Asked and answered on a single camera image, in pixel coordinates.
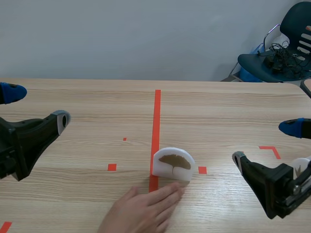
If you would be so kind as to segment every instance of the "finger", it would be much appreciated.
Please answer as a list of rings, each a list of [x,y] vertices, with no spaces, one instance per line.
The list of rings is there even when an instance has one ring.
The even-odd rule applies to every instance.
[[[167,227],[170,224],[170,220],[167,219],[164,222],[162,222],[157,228],[156,228],[156,233],[164,233],[167,229]]]
[[[148,193],[146,195],[148,200],[148,205],[154,205],[158,203],[159,201],[165,199],[170,194],[176,192],[179,189],[179,183],[175,182],[172,184],[169,184],[163,188],[160,188],[157,191],[154,191],[152,193]]]
[[[167,209],[164,210],[162,213],[160,213],[160,214],[155,218],[157,224],[160,225],[161,223],[163,223],[164,221],[166,221],[167,219],[169,219],[169,218],[172,216],[172,214],[173,214],[173,212],[174,212],[176,206],[177,206],[177,203],[174,204],[174,205],[172,205],[171,207],[167,208]]]
[[[181,197],[183,196],[184,192],[185,192],[185,189],[184,188],[180,188],[176,192],[170,194],[164,200],[162,200],[162,201],[158,202],[157,204],[155,204],[154,207],[155,207],[155,210],[156,210],[157,214],[159,215],[161,212],[163,212],[164,210],[170,208],[176,202],[178,202],[181,199]]]
[[[120,201],[127,201],[131,198],[135,197],[138,194],[138,188],[137,187],[131,187],[130,190],[127,191],[126,194],[120,199]]]

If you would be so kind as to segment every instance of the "blue robot part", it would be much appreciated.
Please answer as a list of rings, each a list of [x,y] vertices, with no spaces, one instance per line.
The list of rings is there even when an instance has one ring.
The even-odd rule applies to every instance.
[[[278,128],[283,133],[285,133],[289,136],[302,138],[302,137],[304,137],[303,136],[303,126],[304,126],[305,122],[306,122],[306,120],[304,118],[287,120],[287,121],[280,123]]]
[[[23,99],[27,90],[21,85],[0,83],[0,104],[9,104]]]

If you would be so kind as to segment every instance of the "table surface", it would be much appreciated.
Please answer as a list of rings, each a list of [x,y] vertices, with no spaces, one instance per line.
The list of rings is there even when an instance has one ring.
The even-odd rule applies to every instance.
[[[112,203],[133,185],[148,192],[155,90],[161,90],[159,147],[187,150],[198,169],[170,233],[310,232],[311,199],[285,219],[268,219],[231,155],[276,167],[310,156],[311,141],[289,137],[280,122],[311,118],[311,100],[285,83],[1,79],[27,88],[0,106],[8,121],[63,109],[72,121],[31,175],[0,181],[0,227],[8,233],[96,233]],[[271,150],[277,149],[281,160]],[[107,171],[108,164],[117,170]],[[159,186],[168,180],[160,178]]]

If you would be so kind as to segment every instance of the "chair backrest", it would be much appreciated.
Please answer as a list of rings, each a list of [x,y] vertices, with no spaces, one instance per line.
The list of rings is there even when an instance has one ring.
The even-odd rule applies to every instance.
[[[294,5],[284,17],[280,30],[290,39],[290,50],[302,48],[300,50],[304,53],[311,52],[311,2]]]

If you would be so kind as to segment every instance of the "red tape line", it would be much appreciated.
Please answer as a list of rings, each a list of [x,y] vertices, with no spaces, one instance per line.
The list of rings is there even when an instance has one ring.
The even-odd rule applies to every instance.
[[[150,178],[149,178],[149,192],[156,191],[159,187],[159,178],[152,175],[154,166],[154,155],[160,147],[160,114],[161,114],[161,90],[155,90],[155,108],[154,108],[154,122],[152,127],[152,141],[151,141],[151,160],[150,160]]]
[[[5,222],[0,229],[0,233],[7,233],[8,230],[10,229],[11,225],[12,225],[11,222]]]
[[[277,159],[281,159],[281,156],[279,155],[278,151],[276,150],[275,147],[264,147],[264,146],[261,146],[259,147],[259,149],[261,150],[272,150],[274,155],[276,156]]]

